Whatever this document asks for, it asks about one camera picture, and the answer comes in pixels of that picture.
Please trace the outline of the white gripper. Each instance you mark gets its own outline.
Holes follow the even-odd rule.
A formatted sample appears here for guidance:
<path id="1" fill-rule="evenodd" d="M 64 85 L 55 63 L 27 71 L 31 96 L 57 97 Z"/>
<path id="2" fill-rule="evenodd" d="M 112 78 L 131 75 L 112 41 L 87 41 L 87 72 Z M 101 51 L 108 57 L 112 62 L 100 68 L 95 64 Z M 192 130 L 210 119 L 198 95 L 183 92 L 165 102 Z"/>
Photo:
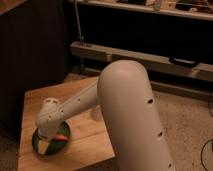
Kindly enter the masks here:
<path id="1" fill-rule="evenodd" d="M 45 132 L 45 131 L 39 129 L 38 136 L 40 138 L 39 146 L 46 146 L 51 142 L 51 140 L 53 139 L 55 134 L 53 132 Z"/>

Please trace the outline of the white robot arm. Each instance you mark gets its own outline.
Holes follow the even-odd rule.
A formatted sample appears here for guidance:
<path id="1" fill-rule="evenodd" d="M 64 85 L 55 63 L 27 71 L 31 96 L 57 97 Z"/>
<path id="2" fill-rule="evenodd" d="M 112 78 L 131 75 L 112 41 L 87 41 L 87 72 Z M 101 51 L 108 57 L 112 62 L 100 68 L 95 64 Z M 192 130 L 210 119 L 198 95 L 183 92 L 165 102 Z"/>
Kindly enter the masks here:
<path id="1" fill-rule="evenodd" d="M 36 119 L 38 137 L 52 140 L 61 123 L 95 106 L 101 108 L 119 171 L 176 171 L 147 70 L 132 60 L 109 64 L 63 103 L 45 99 Z"/>

